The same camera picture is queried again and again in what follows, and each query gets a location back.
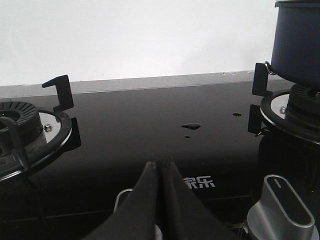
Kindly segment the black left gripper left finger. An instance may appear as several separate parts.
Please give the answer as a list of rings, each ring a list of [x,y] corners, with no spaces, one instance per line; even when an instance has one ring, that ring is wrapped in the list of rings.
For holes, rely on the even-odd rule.
[[[153,240],[155,238],[158,171],[147,162],[132,192],[86,240]]]

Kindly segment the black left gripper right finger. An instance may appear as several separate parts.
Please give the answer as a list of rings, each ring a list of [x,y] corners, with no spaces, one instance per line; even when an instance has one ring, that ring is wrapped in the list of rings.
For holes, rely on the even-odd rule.
[[[174,162],[162,163],[161,177],[170,240],[239,239],[189,189]]]

